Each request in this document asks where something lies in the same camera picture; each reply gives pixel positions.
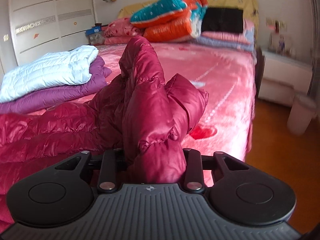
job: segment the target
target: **black cloth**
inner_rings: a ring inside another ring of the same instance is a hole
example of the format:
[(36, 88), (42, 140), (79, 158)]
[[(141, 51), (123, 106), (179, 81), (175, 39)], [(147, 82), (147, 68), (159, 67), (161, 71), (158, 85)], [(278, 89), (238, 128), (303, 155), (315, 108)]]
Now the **black cloth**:
[(243, 10), (209, 7), (202, 21), (201, 31), (243, 33)]

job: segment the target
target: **headboard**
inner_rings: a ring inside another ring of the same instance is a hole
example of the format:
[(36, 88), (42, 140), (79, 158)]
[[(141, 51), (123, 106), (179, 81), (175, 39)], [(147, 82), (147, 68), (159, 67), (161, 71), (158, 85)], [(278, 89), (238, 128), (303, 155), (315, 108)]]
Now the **headboard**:
[[(156, 1), (157, 0), (150, 0), (143, 3), (135, 3), (132, 5), (123, 7), (118, 14), (118, 18), (131, 16), (134, 12)], [(209, 3), (209, 6), (213, 6), (213, 7), (238, 7), (239, 9), (242, 9), (243, 17), (245, 19), (250, 19), (254, 23), (255, 38), (257, 40), (258, 28), (259, 28), (259, 13), (258, 13), (257, 0), (207, 0), (207, 1)]]

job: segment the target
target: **pink bedspread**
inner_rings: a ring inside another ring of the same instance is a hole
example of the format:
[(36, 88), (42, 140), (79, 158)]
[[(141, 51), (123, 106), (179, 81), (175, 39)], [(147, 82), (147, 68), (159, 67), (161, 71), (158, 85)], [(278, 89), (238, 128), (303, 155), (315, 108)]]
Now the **pink bedspread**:
[[(101, 46), (99, 55), (112, 70), (110, 82), (120, 73), (119, 59), (126, 44)], [(195, 44), (153, 43), (164, 69), (166, 82), (176, 73), (198, 88), (209, 92), (209, 103), (197, 127), (187, 135), (183, 147), (197, 149), (202, 155), (226, 152), (244, 161), (251, 149), (254, 117), (254, 61), (252, 54)], [(89, 95), (74, 102), (86, 102)], [(45, 110), (33, 114), (43, 114)], [(205, 171), (206, 184), (213, 184)]]

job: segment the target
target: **logo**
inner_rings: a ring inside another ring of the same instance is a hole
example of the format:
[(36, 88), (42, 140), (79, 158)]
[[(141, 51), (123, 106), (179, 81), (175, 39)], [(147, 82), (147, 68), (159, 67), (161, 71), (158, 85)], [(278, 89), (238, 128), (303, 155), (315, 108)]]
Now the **logo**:
[(153, 191), (153, 190), (155, 190), (156, 188), (154, 187), (154, 186), (148, 186), (148, 187), (146, 187), (146, 190), (147, 191), (149, 191), (149, 192), (151, 192), (151, 191)]

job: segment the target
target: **folded white comforter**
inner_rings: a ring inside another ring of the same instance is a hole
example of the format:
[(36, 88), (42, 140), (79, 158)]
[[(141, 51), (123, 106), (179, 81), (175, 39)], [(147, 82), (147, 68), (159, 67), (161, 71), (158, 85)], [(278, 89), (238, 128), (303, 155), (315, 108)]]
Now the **folded white comforter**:
[(13, 69), (4, 75), (0, 103), (43, 88), (87, 83), (91, 78), (90, 63), (98, 52), (96, 47), (84, 45), (72, 51), (47, 53), (32, 63)]

